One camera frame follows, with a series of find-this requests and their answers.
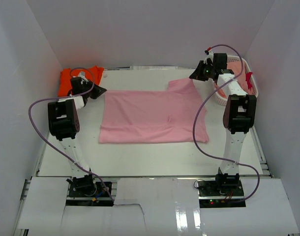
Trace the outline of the aluminium frame rail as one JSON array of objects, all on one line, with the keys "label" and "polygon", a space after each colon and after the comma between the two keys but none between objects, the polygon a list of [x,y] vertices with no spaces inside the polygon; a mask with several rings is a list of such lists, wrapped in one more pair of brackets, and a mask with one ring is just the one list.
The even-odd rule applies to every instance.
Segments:
[{"label": "aluminium frame rail", "polygon": [[19,228],[19,221],[21,219],[23,207],[24,207],[27,195],[28,195],[31,180],[32,180],[32,177],[30,177],[29,179],[25,179],[25,182],[24,182],[24,186],[23,186],[22,193],[20,196],[19,211],[17,214],[17,218],[16,218],[16,222],[15,222],[15,226],[14,226],[14,230],[13,230],[13,234],[12,234],[13,236],[27,236],[29,234],[29,229]]}]

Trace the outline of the pink t shirt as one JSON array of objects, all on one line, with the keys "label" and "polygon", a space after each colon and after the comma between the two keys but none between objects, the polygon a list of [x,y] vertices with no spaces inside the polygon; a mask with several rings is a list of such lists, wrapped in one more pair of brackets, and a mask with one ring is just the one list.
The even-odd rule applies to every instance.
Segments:
[{"label": "pink t shirt", "polygon": [[206,110],[196,123],[194,118],[203,103],[193,81],[173,80],[165,91],[110,90],[100,126],[101,144],[158,144],[209,141],[205,126]]}]

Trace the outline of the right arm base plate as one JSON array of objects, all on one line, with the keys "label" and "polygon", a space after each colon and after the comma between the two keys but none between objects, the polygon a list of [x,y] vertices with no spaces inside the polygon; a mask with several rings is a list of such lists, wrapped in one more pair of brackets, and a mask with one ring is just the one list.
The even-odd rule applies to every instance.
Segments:
[{"label": "right arm base plate", "polygon": [[198,191],[200,208],[235,208],[246,207],[241,182],[237,187],[218,189],[215,180],[198,179],[193,183]]}]

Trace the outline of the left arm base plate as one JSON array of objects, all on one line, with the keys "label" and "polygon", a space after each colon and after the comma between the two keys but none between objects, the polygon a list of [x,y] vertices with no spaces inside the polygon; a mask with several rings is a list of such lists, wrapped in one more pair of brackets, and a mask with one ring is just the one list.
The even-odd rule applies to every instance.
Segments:
[{"label": "left arm base plate", "polygon": [[112,207],[113,201],[106,190],[112,193],[113,183],[105,182],[106,187],[101,182],[96,182],[93,188],[76,189],[73,183],[69,184],[66,197],[66,206],[74,207]]}]

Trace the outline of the magenta cloth in basket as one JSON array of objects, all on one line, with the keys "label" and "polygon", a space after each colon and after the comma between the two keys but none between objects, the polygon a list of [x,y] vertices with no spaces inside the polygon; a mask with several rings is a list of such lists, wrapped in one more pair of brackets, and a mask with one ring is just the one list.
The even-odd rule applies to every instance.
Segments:
[{"label": "magenta cloth in basket", "polygon": [[247,88],[249,89],[249,90],[251,90],[252,89],[252,87],[253,87],[253,85],[252,85],[252,83],[251,83],[251,76],[252,76],[252,72],[247,72],[246,74],[245,74],[245,81],[246,81],[246,83],[247,83]]}]

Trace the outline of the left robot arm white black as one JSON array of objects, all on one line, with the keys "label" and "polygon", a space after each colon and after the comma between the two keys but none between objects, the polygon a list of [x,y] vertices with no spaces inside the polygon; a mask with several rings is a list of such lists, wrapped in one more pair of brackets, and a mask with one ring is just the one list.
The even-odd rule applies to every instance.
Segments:
[{"label": "left robot arm white black", "polygon": [[80,131],[77,111],[86,106],[89,98],[97,99],[107,90],[94,85],[82,72],[72,77],[70,83],[71,89],[67,98],[48,103],[49,131],[63,147],[64,154],[70,157],[68,162],[72,179],[69,183],[75,191],[91,197],[97,192],[97,185],[92,174],[88,173],[91,169],[76,139],[76,134]]}]

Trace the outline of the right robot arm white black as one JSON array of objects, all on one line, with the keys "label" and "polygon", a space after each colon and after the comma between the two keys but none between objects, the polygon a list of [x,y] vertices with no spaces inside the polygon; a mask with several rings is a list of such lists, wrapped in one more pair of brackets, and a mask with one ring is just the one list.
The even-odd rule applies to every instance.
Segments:
[{"label": "right robot arm white black", "polygon": [[227,102],[223,114],[226,129],[224,156],[215,177],[215,191],[220,196],[232,194],[239,188],[240,154],[243,141],[254,125],[257,98],[246,93],[237,81],[237,75],[227,68],[227,54],[205,51],[206,58],[201,60],[190,79],[207,81],[212,79],[223,90]]}]

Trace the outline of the folded orange t shirt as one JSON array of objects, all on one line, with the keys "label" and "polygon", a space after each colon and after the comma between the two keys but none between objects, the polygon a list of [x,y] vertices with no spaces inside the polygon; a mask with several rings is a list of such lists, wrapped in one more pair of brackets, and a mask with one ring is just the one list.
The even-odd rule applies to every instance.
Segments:
[{"label": "folded orange t shirt", "polygon": [[60,86],[58,91],[58,97],[67,96],[68,92],[72,89],[70,79],[72,77],[78,76],[81,72],[85,73],[85,78],[91,82],[94,79],[95,84],[98,86],[100,84],[104,68],[93,66],[87,70],[75,69],[71,72],[70,68],[63,69],[60,73]]}]

